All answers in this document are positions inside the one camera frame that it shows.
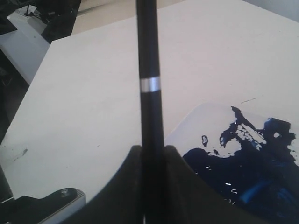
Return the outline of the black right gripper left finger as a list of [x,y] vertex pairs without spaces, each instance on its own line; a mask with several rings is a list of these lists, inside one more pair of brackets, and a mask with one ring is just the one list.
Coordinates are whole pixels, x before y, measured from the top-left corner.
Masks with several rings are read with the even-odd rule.
[[108,184],[64,224],[142,224],[141,146],[133,146]]

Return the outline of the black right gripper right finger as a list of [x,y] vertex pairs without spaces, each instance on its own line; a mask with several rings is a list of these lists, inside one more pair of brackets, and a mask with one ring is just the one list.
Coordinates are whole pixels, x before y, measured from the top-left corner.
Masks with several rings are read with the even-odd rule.
[[164,148],[164,158],[166,162],[166,223],[257,223],[255,216],[230,205],[197,177],[174,146]]

